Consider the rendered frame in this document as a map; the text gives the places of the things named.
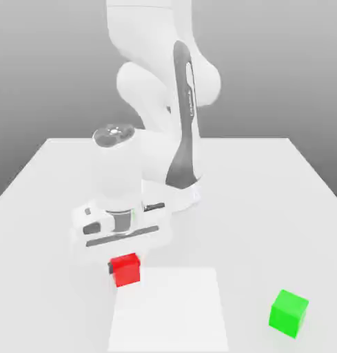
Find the small green cube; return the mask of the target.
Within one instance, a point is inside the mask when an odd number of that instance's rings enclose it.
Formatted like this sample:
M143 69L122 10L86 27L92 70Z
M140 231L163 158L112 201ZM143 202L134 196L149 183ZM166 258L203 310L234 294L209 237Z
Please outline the small green cube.
M309 301L287 290L281 290L272 303L269 326L295 339L303 325Z

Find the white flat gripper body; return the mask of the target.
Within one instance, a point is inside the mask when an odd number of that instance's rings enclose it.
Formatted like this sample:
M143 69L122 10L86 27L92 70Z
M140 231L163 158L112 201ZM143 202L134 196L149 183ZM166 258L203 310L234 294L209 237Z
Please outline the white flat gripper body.
M129 233L106 233L106 219L72 228L70 252L75 259L113 259L135 253L143 259L151 250L172 240L171 216L164 211L145 212Z

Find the small red cube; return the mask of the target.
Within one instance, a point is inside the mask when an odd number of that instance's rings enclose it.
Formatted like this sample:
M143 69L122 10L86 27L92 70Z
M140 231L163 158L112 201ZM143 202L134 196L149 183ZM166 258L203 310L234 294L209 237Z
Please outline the small red cube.
M110 261L114 270L112 276L118 288L140 281L141 262L135 253L118 256Z

